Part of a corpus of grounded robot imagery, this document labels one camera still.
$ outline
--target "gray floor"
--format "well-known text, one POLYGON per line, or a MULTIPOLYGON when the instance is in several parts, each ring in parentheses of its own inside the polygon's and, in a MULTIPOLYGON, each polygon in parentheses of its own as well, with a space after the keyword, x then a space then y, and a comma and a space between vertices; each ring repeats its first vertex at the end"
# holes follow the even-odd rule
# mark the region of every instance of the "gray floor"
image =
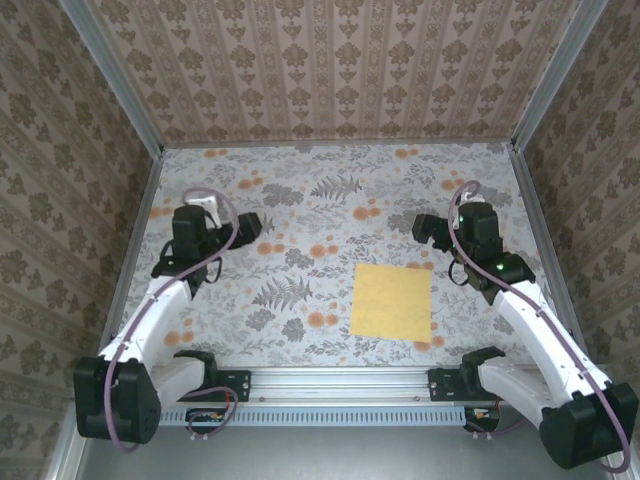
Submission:
POLYGON ((230 428, 190 441, 163 428, 123 456, 90 441, 79 479, 224 480, 602 480, 593 465, 564 471, 546 455, 533 427, 491 441, 461 428, 230 428))

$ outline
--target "yellow square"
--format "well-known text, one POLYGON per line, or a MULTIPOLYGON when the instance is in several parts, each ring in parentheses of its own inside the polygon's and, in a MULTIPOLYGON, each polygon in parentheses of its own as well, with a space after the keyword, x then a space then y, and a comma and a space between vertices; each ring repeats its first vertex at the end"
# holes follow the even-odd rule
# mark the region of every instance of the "yellow square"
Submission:
POLYGON ((431 341, 431 271, 356 265, 352 335, 431 341))

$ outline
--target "patterned wallpaper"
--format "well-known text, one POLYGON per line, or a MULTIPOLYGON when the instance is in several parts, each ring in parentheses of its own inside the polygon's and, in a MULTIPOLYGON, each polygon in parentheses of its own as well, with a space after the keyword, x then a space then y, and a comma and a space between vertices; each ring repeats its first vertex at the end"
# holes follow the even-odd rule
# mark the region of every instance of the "patterned wallpaper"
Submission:
POLYGON ((577 0, 91 0, 171 145, 510 136, 577 0))
POLYGON ((640 391, 640 3, 610 1, 526 157, 591 353, 640 391))
POLYGON ((150 158, 57 2, 0 2, 0 478, 37 478, 150 158))

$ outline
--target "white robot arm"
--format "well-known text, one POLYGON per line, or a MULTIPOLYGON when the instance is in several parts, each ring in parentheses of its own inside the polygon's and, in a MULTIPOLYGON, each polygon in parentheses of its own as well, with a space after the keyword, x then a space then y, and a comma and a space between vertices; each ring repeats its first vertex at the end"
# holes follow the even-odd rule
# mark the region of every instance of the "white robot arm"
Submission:
MULTIPOLYGON (((464 355, 459 370, 430 370, 432 401, 434 398, 486 400, 492 396, 507 401, 538 428, 547 452, 563 468, 620 451, 623 448, 620 436, 599 396, 606 398, 630 439, 638 410, 635 392, 626 383, 613 384, 580 350, 549 307, 526 262, 519 255, 503 250, 498 218, 491 205, 481 196, 468 193, 463 193, 460 200, 453 225, 464 256, 510 289, 500 287, 467 263, 464 270, 468 278, 459 285, 468 283, 481 292, 509 322, 533 357, 545 383, 514 365, 504 352, 489 347, 464 355), (512 290, 533 300, 539 310, 512 290)), ((450 236, 447 219, 418 215, 413 236, 419 243, 433 239, 434 248, 451 252, 452 266, 463 263, 463 255, 456 250, 450 236)))
MULTIPOLYGON (((252 243, 262 229, 255 213, 240 215, 238 224, 230 249, 252 243)), ((173 240, 163 248, 151 273, 153 280, 129 322, 97 357, 82 358, 76 366, 76 419, 78 432, 84 437, 110 438, 111 421, 119 440, 147 443, 155 434, 163 411, 188 392, 218 386, 220 372, 212 353, 182 351, 171 356, 163 341, 172 321, 191 303, 202 283, 208 282, 207 267, 196 265, 232 241, 233 227, 221 223, 213 196, 188 200, 186 206, 176 209, 172 227, 173 240), (206 227, 207 217, 215 228, 206 227), (196 270, 174 281, 192 267, 196 270), (113 381, 106 387, 108 368, 116 358, 113 381), (111 389, 108 413, 105 388, 111 389)), ((222 260, 217 261, 219 276, 222 260)))

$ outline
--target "floral tablecloth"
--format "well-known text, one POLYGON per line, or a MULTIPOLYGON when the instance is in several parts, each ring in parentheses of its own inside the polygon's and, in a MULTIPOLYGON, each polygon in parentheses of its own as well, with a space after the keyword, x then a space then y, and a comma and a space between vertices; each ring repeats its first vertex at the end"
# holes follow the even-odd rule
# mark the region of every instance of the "floral tablecloth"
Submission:
POLYGON ((498 212, 506 248, 528 261, 547 291, 505 145, 170 150, 125 317, 171 238, 181 192, 202 185, 224 192, 240 213, 257 212, 263 232, 224 255, 220 280, 204 285, 172 322, 166 348, 212 351, 220 365, 234 367, 415 366, 456 364, 468 351, 495 345, 530 363, 482 295, 448 279, 451 257, 411 236, 416 214, 444 216, 457 185, 474 178, 498 212), (349 334, 357 263, 432 271, 431 343, 349 334))

